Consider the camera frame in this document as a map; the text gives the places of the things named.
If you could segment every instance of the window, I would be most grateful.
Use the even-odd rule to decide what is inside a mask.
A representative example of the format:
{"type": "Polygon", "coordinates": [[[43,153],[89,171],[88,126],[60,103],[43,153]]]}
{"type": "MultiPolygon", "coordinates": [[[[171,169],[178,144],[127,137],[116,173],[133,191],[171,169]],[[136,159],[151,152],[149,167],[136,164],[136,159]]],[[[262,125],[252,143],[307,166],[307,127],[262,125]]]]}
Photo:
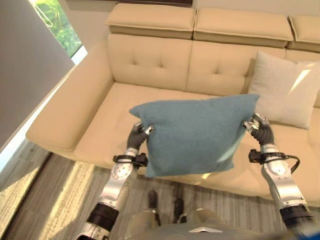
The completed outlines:
{"type": "Polygon", "coordinates": [[[29,0],[69,57],[82,46],[58,0],[29,0]]]}

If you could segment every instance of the teal cushion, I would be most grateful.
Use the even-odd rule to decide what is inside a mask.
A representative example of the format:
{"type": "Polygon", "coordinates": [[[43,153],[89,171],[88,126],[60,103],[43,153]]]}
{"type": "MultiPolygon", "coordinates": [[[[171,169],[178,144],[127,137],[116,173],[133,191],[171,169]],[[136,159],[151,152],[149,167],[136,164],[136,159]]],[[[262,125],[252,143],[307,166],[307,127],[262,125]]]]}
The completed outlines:
{"type": "Polygon", "coordinates": [[[204,174],[233,168],[232,157],[259,96],[154,101],[130,113],[153,125],[147,141],[147,177],[204,174]]]}

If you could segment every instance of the sofa backrest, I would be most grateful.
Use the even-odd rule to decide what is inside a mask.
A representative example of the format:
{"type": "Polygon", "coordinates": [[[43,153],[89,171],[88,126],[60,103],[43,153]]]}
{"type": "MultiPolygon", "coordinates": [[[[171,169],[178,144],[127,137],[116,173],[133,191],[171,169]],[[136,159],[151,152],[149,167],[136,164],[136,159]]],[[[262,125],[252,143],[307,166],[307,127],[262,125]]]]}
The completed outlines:
{"type": "Polygon", "coordinates": [[[192,41],[109,34],[108,56],[119,83],[184,91],[192,41]]]}
{"type": "MultiPolygon", "coordinates": [[[[164,21],[164,26],[161,26],[162,16],[168,6],[162,8],[159,5],[150,14],[149,11],[153,11],[154,6],[146,9],[141,5],[139,10],[139,6],[134,5],[134,9],[138,9],[132,19],[118,18],[118,15],[126,15],[130,8],[128,5],[131,4],[118,4],[106,21],[113,32],[108,36],[108,57],[116,82],[229,96],[248,92],[257,51],[291,61],[320,60],[319,53],[283,48],[288,41],[293,41],[293,37],[287,18],[281,15],[252,13],[263,24],[264,29],[268,29],[257,32],[259,28],[256,22],[251,23],[252,17],[246,18],[245,28],[233,29],[230,24],[217,24],[216,21],[206,24],[209,22],[210,9],[198,10],[195,18],[192,10],[180,11],[179,7],[169,6],[176,8],[180,15],[174,17],[174,10],[170,9],[168,12],[172,21],[164,21]],[[154,27],[150,26],[153,16],[154,27]],[[264,22],[266,18],[270,20],[271,26],[264,22]],[[198,33],[202,41],[190,40],[190,34],[187,33],[193,25],[193,38],[198,33]],[[167,35],[166,30],[176,33],[167,35]],[[234,42],[219,43],[221,39],[234,42]]],[[[233,12],[223,10],[224,14],[221,16],[230,18],[233,12]]],[[[241,21],[241,14],[236,15],[241,21]]],[[[320,108],[320,92],[314,106],[320,108]]]]}

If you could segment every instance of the black cable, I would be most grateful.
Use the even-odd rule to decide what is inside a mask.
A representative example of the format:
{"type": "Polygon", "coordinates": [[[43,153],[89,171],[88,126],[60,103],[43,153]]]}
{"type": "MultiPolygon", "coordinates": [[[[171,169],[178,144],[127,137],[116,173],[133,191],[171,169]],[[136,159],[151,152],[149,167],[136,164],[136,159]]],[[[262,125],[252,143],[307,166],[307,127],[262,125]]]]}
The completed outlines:
{"type": "Polygon", "coordinates": [[[291,173],[293,173],[300,165],[300,159],[297,156],[287,155],[287,159],[296,159],[295,165],[291,168],[291,173]]]}
{"type": "Polygon", "coordinates": [[[283,157],[278,157],[278,158],[275,158],[275,159],[267,160],[267,161],[265,161],[264,163],[267,164],[267,163],[270,163],[270,162],[273,162],[273,161],[287,160],[287,159],[296,159],[295,164],[293,165],[293,167],[291,167],[291,174],[292,174],[292,173],[299,167],[299,165],[300,165],[300,159],[299,159],[297,156],[285,155],[285,158],[283,158],[283,157]]]}

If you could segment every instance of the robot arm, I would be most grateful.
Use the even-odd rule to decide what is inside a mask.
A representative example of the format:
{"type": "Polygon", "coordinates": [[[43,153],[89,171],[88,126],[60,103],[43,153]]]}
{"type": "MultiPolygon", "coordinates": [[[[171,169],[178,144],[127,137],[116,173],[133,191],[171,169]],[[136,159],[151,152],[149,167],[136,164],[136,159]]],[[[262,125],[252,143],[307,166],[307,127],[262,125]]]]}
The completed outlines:
{"type": "Polygon", "coordinates": [[[143,129],[142,123],[135,124],[127,140],[124,155],[114,156],[115,165],[110,178],[99,197],[99,202],[82,226],[76,240],[108,240],[117,217],[123,208],[132,184],[137,177],[137,169],[146,167],[148,159],[144,153],[138,155],[141,144],[148,138],[153,127],[143,129]]]}
{"type": "Polygon", "coordinates": [[[299,159],[279,152],[272,128],[265,117],[254,113],[251,120],[243,125],[260,144],[260,151],[250,151],[249,160],[262,165],[262,175],[287,229],[297,230],[310,223],[314,224],[315,219],[307,202],[292,179],[293,171],[299,166],[299,159]],[[297,159],[292,168],[286,162],[289,158],[297,159]]]}

